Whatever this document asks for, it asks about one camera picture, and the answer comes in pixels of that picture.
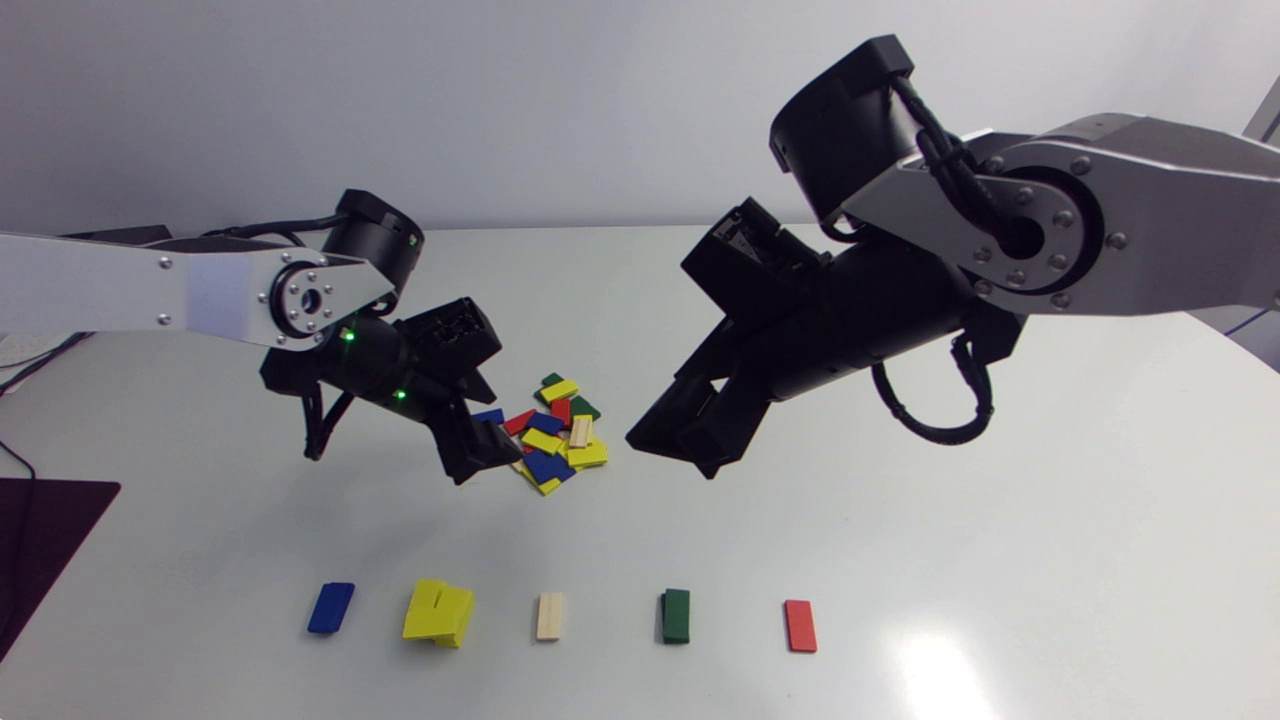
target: yellow wooden block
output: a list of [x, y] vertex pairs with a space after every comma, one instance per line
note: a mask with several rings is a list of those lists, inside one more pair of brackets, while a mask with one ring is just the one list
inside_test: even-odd
[[535, 486], [538, 484], [534, 480], [534, 474], [529, 470], [529, 465], [525, 465], [524, 460], [516, 460], [515, 462], [512, 462], [511, 469], [524, 475], [526, 480], [534, 483]]
[[561, 380], [553, 386], [547, 386], [538, 391], [539, 397], [541, 397], [548, 405], [553, 400], [559, 400], [562, 397], [568, 397], [577, 393], [577, 383], [573, 380]]
[[422, 578], [413, 585], [402, 634], [408, 641], [430, 639], [439, 646], [461, 647], [474, 606], [471, 591]]
[[591, 430], [590, 415], [573, 415], [573, 425], [568, 433], [568, 446], [582, 448], [591, 445], [595, 433]]
[[561, 443], [558, 436], [549, 436], [539, 430], [538, 428], [530, 428], [524, 436], [521, 436], [520, 441], [527, 445], [529, 447], [536, 447], [538, 450], [541, 450], [547, 455], [556, 455], [556, 451], [559, 450], [559, 443]]
[[529, 478], [529, 484], [534, 486], [534, 488], [538, 492], [543, 493], [543, 497], [547, 497], [548, 495], [556, 492], [557, 488], [559, 488], [559, 479], [552, 478], [543, 484], [538, 484], [538, 482], [535, 482], [532, 478]]
[[600, 441], [595, 441], [584, 448], [568, 450], [568, 465], [575, 470], [594, 468], [609, 461], [609, 448]]

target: red wooden block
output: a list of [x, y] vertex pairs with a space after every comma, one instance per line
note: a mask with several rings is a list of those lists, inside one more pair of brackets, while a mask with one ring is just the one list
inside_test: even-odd
[[552, 401], [552, 416], [564, 420], [566, 427], [573, 423], [573, 418], [568, 415], [568, 404], [570, 400], [567, 397]]
[[783, 603], [787, 611], [787, 642], [791, 652], [818, 652], [818, 635], [813, 632], [813, 607], [808, 600], [788, 600]]
[[520, 433], [525, 432], [525, 425], [529, 424], [529, 419], [534, 416], [534, 413], [536, 413], [536, 410], [530, 410], [529, 413], [516, 415], [515, 418], [503, 423], [502, 429], [507, 430], [508, 436], [518, 436]]

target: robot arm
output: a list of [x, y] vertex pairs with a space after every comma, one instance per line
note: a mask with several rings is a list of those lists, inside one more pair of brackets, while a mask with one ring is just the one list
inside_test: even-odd
[[[778, 113], [774, 158], [851, 247], [814, 252], [750, 199], [717, 223], [681, 266], [726, 318], [627, 434], [632, 447], [712, 478], [771, 402], [864, 368], [909, 429], [957, 445], [987, 427], [986, 366], [1030, 314], [1280, 305], [1275, 149], [1119, 114], [963, 142], [915, 95], [913, 69], [896, 37], [874, 38]], [[883, 361], [957, 331], [977, 415], [931, 428]]]
[[[330, 229], [323, 250], [252, 237]], [[68, 238], [0, 233], [0, 332], [191, 331], [270, 347], [268, 389], [302, 398], [305, 455], [319, 460], [364, 398], [426, 424], [461, 484], [520, 459], [466, 400], [493, 402], [477, 366], [502, 345], [470, 299], [388, 323], [422, 231], [376, 196], [348, 190], [330, 218], [172, 238], [163, 227]], [[342, 391], [323, 414], [320, 383]]]

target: black mat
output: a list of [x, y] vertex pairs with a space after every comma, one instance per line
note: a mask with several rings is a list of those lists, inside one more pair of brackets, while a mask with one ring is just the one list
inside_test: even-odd
[[[32, 487], [31, 515], [23, 528]], [[0, 661], [118, 492], [120, 483], [36, 480], [32, 486], [26, 478], [0, 478], [0, 623], [9, 616], [0, 628]]]

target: blue wooden block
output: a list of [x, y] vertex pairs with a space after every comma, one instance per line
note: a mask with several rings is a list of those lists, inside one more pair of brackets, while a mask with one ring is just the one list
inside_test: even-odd
[[525, 466], [534, 475], [534, 482], [543, 484], [557, 479], [564, 482], [577, 474], [570, 468], [568, 460], [563, 455], [548, 455], [541, 450], [535, 450], [525, 455]]
[[556, 469], [556, 479], [562, 483], [577, 474], [577, 470], [570, 466], [568, 459], [563, 455], [552, 455], [552, 465]]
[[316, 598], [316, 609], [311, 611], [311, 623], [307, 624], [308, 633], [326, 634], [337, 633], [342, 626], [342, 618], [347, 614], [347, 605], [356, 592], [355, 583], [325, 583], [320, 588], [320, 597]]
[[564, 429], [564, 420], [545, 413], [534, 413], [534, 416], [529, 419], [529, 425], [526, 427], [538, 428], [539, 430], [553, 436]]
[[481, 423], [489, 420], [492, 423], [498, 423], [499, 425], [507, 421], [507, 418], [503, 416], [502, 414], [502, 407], [498, 407], [497, 410], [486, 410], [484, 413], [476, 413], [475, 415], [472, 415], [472, 418], [480, 420]]

